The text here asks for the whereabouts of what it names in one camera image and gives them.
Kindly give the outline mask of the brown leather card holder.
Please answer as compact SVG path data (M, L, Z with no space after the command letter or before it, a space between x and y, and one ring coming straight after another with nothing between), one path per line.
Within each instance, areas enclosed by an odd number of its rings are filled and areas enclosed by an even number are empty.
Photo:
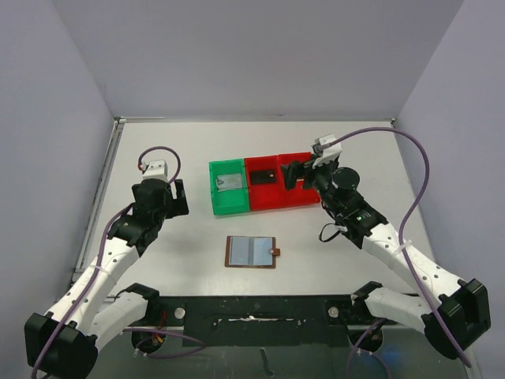
M281 251L275 237L228 236L224 265L227 268L275 268Z

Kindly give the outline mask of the green plastic bin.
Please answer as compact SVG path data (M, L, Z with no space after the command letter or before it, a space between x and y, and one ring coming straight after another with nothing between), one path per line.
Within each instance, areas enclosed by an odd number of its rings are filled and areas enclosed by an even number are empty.
M249 191L245 173L244 159L229 159L212 161L208 164L211 204L215 216L228 216L250 211ZM240 173L243 178L243 188L219 192L215 179L221 174Z

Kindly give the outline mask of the red middle bin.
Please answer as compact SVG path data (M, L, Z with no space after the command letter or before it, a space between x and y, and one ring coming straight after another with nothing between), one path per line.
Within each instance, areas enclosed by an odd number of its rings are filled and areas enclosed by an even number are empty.
M245 173L249 191L251 211L265 211L285 208L281 198L281 171L277 156L259 156L245 158ZM267 185L252 186L249 172L257 170L275 170L277 182Z

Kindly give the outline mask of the red right bin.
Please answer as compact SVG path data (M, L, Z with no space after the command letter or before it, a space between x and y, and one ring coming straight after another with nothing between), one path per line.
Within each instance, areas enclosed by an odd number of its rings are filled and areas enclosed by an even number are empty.
M303 163L311 158L310 152L293 152L278 155L279 166L287 166L294 161ZM285 180L281 176L281 198L284 207L300 207L314 205L320 202L320 197L314 189L303 189L303 181L297 180L294 189L286 190Z

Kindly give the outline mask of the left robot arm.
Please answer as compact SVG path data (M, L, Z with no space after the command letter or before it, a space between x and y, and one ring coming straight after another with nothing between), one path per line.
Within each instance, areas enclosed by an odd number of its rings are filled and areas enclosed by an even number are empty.
M24 325L32 377L85 378L99 354L91 331L100 306L125 271L158 238L165 220L189 214L184 182L148 178L132 187L134 201L106 224L99 251L74 285L46 313Z

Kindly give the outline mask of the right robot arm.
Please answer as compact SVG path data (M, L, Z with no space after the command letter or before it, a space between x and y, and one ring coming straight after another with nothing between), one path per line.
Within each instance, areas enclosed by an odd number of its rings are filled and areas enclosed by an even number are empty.
M283 165L281 172L286 190L296 185L315 190L337 233L385 264L418 294L414 298L370 282L352 295L357 310L423 333L449 359L461 358L490 329L486 286L448 272L400 237L358 192L360 176L354 169L338 162L316 166L310 159Z

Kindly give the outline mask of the silver card in bin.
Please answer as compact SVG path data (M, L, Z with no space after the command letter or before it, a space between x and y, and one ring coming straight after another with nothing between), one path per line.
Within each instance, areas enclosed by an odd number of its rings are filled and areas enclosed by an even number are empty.
M243 178L240 173L221 174L216 177L215 184L219 192L239 190L243 188Z

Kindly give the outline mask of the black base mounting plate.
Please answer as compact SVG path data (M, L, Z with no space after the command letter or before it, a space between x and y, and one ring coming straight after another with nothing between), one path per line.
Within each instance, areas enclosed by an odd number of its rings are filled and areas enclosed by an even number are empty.
M374 321L348 295L163 296L133 323L131 342L159 357L180 339L173 358L209 347L346 347Z

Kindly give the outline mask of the black card in bin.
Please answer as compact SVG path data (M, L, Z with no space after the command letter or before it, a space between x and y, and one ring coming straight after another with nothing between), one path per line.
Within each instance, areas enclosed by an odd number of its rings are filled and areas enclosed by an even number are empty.
M249 181L252 186L267 185L277 182L275 170L257 170L249 172Z

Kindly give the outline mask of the red bin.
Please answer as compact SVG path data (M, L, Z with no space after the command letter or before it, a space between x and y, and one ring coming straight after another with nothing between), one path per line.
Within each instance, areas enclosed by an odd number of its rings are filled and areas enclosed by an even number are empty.
M249 191L251 211L265 211L285 208L281 198L281 171L277 156L259 156L245 158L245 173ZM267 185L252 186L249 172L257 170L275 170L277 182Z
M287 166L294 161L303 163L311 158L310 152L293 152L278 155L279 166ZM303 181L297 180L294 189L286 190L285 180L281 176L281 198L284 207L300 207L314 205L320 202L320 197L314 189L303 189Z

